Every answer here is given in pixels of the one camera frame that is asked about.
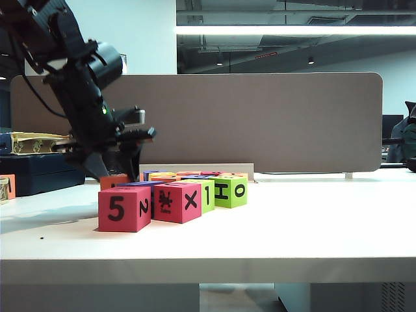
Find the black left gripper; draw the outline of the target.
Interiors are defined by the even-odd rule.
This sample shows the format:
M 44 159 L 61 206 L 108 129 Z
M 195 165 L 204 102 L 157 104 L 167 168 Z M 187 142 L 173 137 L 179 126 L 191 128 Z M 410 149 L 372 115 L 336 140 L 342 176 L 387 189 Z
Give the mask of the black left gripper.
M 45 77 L 62 107 L 71 130 L 70 138 L 58 142 L 53 151 L 85 156 L 83 168 L 94 179 L 109 175 L 102 154 L 115 151 L 118 168 L 138 181 L 142 144 L 155 138 L 156 130 L 126 129 L 143 124 L 144 110 L 138 107 L 112 110 L 88 70 L 59 70 Z

